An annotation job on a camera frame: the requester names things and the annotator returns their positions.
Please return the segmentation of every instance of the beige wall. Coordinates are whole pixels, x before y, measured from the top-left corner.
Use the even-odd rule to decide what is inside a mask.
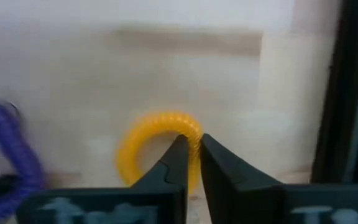
[[[111,164],[123,132],[169,109],[270,175],[304,182],[337,9],[338,0],[0,0],[0,98],[21,109],[56,185],[123,186]],[[190,223],[208,223],[198,198]]]

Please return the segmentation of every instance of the white wall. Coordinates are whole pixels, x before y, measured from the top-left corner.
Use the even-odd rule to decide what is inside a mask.
[[[0,0],[0,98],[21,109],[57,185],[122,186],[111,158],[124,131],[169,109],[193,114],[270,175],[305,181],[337,9],[337,0]],[[208,223],[199,198],[190,219]]]

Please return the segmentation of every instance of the yellow coiled spring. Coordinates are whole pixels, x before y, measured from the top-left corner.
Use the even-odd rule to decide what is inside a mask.
[[[191,195],[200,181],[200,139],[203,131],[197,120],[188,114],[168,112],[143,117],[127,134],[118,150],[117,169],[127,184],[136,183],[143,176],[137,164],[137,155],[141,147],[152,136],[168,131],[175,131],[188,138],[188,187]]]

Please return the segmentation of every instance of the plastic spring toy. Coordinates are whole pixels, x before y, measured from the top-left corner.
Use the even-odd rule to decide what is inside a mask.
[[[18,120],[2,104],[0,104],[0,148],[19,176],[14,190],[0,197],[1,221],[12,215],[23,199],[44,186],[40,162],[24,141]]]
[[[143,117],[123,140],[117,152],[117,169],[124,181],[132,185],[143,172],[137,164],[137,154],[152,136],[176,131],[188,138],[189,143],[189,195],[194,192],[200,181],[200,139],[203,135],[200,124],[188,114],[167,112],[150,114]]]

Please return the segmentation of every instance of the purple coil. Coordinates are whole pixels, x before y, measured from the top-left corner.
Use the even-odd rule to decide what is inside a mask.
[[[0,197],[0,221],[12,215],[23,199],[44,186],[42,167],[24,140],[15,116],[0,104],[0,148],[19,176],[19,184]]]

